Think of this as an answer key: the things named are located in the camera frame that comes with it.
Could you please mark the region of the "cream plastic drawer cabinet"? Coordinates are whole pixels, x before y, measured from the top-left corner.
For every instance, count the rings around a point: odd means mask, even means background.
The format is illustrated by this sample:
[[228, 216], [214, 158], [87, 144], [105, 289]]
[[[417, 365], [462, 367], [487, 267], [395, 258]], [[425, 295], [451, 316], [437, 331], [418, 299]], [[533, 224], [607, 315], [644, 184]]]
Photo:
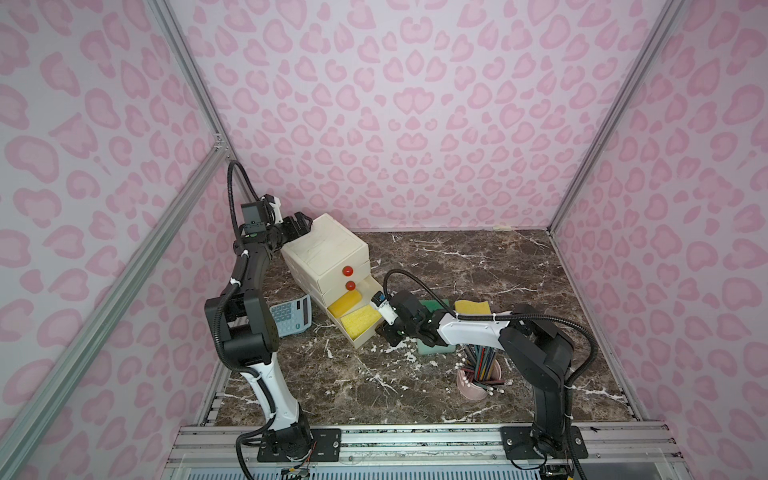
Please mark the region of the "cream plastic drawer cabinet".
[[317, 217], [311, 231], [287, 243], [281, 253], [299, 287], [325, 307], [342, 296], [343, 291], [322, 292], [318, 278], [343, 260], [370, 261], [368, 244], [328, 213]]

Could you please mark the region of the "yellow porous sponge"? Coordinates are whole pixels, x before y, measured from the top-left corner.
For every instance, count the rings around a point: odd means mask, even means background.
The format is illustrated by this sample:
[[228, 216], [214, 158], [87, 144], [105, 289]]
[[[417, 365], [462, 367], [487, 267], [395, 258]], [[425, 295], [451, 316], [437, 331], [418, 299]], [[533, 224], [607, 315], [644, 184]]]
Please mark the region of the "yellow porous sponge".
[[351, 311], [362, 299], [362, 295], [357, 290], [347, 291], [339, 299], [328, 306], [330, 314], [339, 319]]
[[373, 325], [375, 325], [381, 316], [370, 305], [359, 308], [341, 318], [341, 324], [352, 340], [356, 340]]

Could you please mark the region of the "cream bottom drawer red knob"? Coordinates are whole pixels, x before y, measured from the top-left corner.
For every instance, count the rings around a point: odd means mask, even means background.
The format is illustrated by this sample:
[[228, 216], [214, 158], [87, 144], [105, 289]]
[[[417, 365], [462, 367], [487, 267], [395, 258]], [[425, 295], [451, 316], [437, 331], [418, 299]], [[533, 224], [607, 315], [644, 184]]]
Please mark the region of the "cream bottom drawer red knob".
[[373, 295], [381, 290], [381, 285], [368, 276], [357, 282], [355, 289], [344, 289], [343, 295], [327, 308], [330, 318], [356, 349], [376, 335], [375, 329], [382, 322], [381, 315], [370, 303]]

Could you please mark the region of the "green sponge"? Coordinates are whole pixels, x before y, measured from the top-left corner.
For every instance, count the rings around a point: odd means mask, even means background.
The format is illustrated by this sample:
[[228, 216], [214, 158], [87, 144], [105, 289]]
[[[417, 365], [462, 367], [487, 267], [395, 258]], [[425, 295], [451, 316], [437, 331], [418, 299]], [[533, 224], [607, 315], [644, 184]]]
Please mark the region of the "green sponge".
[[453, 314], [453, 310], [450, 307], [448, 307], [442, 301], [421, 300], [420, 303], [435, 318], [441, 318], [442, 316], [444, 316], [446, 314], [448, 314], [448, 315], [452, 315]]

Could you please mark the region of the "light mint sponge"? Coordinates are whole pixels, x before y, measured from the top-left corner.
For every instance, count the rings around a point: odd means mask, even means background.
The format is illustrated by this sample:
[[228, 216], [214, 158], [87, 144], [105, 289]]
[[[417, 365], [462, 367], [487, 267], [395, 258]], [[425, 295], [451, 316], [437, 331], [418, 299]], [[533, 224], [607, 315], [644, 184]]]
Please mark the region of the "light mint sponge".
[[417, 351], [419, 355], [427, 356], [427, 355], [436, 355], [436, 354], [448, 354], [448, 353], [454, 353], [456, 351], [455, 345], [448, 345], [448, 346], [428, 346], [425, 343], [423, 343], [421, 340], [417, 341]]

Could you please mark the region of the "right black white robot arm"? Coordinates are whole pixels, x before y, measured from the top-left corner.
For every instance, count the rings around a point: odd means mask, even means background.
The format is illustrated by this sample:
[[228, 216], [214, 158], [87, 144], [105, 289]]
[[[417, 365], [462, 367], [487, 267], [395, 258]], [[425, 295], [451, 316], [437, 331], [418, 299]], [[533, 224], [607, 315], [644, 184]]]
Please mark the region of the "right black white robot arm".
[[376, 328], [380, 336], [392, 346], [415, 338], [430, 347], [473, 345], [504, 351], [531, 386], [534, 402], [528, 433], [508, 442], [507, 451], [523, 450], [534, 458], [561, 458], [574, 464], [588, 457], [586, 447], [577, 443], [581, 432], [573, 425], [572, 389], [597, 358], [598, 343], [589, 329], [527, 304], [505, 313], [461, 314], [439, 301], [440, 308], [431, 312], [409, 291], [391, 293], [388, 282], [393, 275], [413, 280], [438, 298], [412, 273], [388, 271], [382, 289], [371, 297], [371, 306], [384, 319]]

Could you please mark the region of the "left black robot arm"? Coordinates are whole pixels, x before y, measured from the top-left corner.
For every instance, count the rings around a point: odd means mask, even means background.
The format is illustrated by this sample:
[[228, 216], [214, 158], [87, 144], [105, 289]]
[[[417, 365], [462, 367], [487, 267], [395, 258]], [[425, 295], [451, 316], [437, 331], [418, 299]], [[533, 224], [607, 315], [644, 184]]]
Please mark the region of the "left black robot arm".
[[265, 424], [235, 440], [238, 462], [249, 474], [244, 447], [263, 445], [303, 462], [314, 446], [308, 419], [279, 366], [280, 336], [263, 292], [274, 255], [310, 233], [313, 220], [301, 212], [283, 216], [276, 197], [257, 196], [238, 161], [227, 167], [227, 200], [235, 263], [221, 294], [206, 300], [204, 313], [220, 362], [248, 382], [263, 410]]

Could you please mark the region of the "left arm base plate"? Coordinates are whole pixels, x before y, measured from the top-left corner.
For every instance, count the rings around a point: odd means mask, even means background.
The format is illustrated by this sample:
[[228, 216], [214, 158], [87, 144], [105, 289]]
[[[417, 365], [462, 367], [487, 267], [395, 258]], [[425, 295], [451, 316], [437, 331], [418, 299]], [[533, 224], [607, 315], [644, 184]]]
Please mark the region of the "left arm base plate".
[[269, 431], [257, 454], [260, 463], [336, 462], [339, 460], [342, 431], [338, 428], [291, 427]]

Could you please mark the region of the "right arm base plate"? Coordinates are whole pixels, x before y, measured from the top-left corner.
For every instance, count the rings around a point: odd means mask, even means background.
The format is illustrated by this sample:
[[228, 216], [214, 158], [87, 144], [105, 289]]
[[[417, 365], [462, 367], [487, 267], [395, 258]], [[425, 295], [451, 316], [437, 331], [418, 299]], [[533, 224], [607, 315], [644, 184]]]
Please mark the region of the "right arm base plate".
[[543, 434], [535, 434], [531, 426], [502, 426], [499, 429], [501, 443], [508, 460], [543, 462], [565, 460], [573, 454], [582, 460], [589, 457], [586, 441], [578, 427], [570, 427], [570, 436], [555, 442]]

